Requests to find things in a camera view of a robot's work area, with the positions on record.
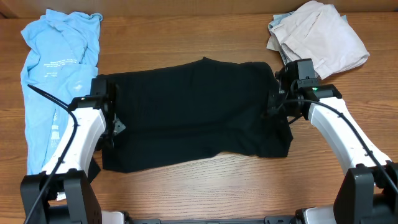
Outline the black t-shirt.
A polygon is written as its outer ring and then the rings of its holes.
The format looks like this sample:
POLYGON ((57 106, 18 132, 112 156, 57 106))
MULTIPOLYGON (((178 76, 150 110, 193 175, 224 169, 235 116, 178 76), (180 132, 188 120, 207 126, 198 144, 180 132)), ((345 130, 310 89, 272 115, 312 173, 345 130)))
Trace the black t-shirt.
POLYGON ((136 172, 221 152, 285 157, 293 136, 285 116, 266 115, 277 81, 264 62, 203 58, 176 67, 106 76, 124 130, 102 153, 103 168, 136 172))

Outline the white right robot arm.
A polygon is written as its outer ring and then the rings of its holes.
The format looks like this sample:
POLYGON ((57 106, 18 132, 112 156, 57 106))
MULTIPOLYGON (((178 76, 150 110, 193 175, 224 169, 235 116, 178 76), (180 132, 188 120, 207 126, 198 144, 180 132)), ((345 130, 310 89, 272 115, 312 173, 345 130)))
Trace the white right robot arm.
POLYGON ((334 85, 270 91, 266 105, 268 115, 310 121, 333 150, 345 177, 332 205, 267 217, 265 223, 397 223, 397 163, 365 135, 334 85))

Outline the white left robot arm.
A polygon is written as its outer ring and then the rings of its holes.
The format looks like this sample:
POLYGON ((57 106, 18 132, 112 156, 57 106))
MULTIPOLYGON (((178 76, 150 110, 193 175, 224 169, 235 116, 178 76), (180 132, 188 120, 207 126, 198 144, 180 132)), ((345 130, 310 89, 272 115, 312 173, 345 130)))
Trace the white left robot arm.
POLYGON ((101 209, 88 179, 96 145, 109 119, 112 101, 105 95, 74 98, 69 121, 53 157, 41 173, 20 186, 26 223, 127 223, 125 213, 101 209))

